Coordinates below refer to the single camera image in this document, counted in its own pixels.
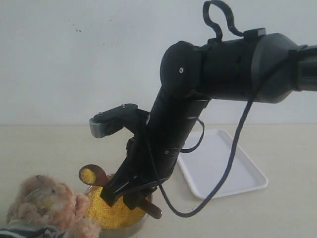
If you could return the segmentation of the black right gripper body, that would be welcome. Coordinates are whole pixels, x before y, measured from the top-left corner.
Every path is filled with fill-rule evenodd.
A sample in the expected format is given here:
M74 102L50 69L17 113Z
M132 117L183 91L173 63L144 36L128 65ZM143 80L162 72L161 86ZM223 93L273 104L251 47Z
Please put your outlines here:
M134 134L127 156L114 175L129 184L125 194L149 186L158 186L171 176L171 111L137 109L128 130Z

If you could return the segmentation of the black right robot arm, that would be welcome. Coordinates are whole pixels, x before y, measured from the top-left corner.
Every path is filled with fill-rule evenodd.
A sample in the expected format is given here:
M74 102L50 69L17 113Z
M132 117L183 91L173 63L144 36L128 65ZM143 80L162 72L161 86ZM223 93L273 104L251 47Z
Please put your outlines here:
M134 208L173 173L194 124L211 100L276 104L293 91L317 89L317 48L297 45L280 33L237 40L210 39L199 47L170 46L159 69L161 88L149 112L125 104L96 115L95 136L122 128L133 133L127 154L101 197L124 197Z

